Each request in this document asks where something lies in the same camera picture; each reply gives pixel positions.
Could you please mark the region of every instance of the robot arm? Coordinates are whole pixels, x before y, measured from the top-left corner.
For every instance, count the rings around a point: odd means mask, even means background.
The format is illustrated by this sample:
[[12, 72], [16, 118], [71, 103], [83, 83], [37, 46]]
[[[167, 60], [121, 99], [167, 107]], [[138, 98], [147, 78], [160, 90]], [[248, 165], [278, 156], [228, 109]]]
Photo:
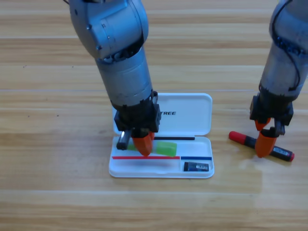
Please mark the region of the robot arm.
[[[308, 74], [308, 4], [306, 0], [282, 0], [271, 18], [273, 43], [253, 97], [250, 119], [260, 131], [256, 141], [259, 157], [268, 155], [280, 135], [285, 134], [296, 100]], [[274, 118], [275, 126], [263, 129]]]
[[149, 27], [141, 0], [70, 0], [69, 6], [74, 29], [117, 110], [117, 148], [127, 149], [132, 137], [139, 152], [149, 155], [161, 114], [143, 47]]

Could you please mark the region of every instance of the black label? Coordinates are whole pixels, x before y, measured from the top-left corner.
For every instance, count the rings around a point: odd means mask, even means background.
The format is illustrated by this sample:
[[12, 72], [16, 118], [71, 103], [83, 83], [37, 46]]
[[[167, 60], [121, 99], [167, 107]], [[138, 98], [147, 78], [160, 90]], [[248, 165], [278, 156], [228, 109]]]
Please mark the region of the black label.
[[177, 112], [161, 112], [161, 115], [175, 116]]

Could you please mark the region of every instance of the black line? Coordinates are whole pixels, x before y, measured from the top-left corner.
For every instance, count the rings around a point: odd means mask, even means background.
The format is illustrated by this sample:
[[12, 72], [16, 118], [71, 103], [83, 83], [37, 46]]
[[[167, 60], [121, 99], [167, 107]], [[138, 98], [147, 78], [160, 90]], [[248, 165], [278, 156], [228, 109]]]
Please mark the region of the black line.
[[181, 156], [181, 160], [212, 160], [209, 156]]
[[157, 140], [157, 141], [163, 141], [163, 140], [166, 140], [166, 141], [170, 141], [170, 140], [174, 140], [174, 141], [194, 141], [195, 140], [195, 137], [157, 137], [155, 136], [154, 137], [154, 140]]

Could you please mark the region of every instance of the wooden table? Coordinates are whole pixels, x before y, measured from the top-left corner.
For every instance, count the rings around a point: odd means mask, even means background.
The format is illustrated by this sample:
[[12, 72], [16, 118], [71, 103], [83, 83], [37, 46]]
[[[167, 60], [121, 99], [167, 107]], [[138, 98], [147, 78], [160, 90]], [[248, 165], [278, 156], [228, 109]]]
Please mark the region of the wooden table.
[[144, 0], [158, 92], [213, 98], [208, 180], [115, 179], [111, 105], [60, 0], [0, 0], [1, 231], [308, 230], [308, 87], [277, 144], [292, 164], [228, 140], [256, 137], [249, 106], [276, 0]]

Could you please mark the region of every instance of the red marker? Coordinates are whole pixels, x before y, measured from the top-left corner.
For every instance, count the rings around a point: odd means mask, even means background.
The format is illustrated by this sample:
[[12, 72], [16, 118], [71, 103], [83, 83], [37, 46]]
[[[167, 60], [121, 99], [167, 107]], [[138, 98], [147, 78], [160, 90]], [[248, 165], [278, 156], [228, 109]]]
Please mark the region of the red marker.
[[[244, 134], [238, 133], [236, 131], [232, 131], [229, 133], [229, 139], [240, 144], [243, 144], [250, 148], [255, 148], [256, 139], [250, 136], [246, 136]], [[291, 151], [286, 149], [274, 146], [273, 151], [270, 153], [271, 156], [279, 158], [284, 161], [292, 162], [295, 154]]]

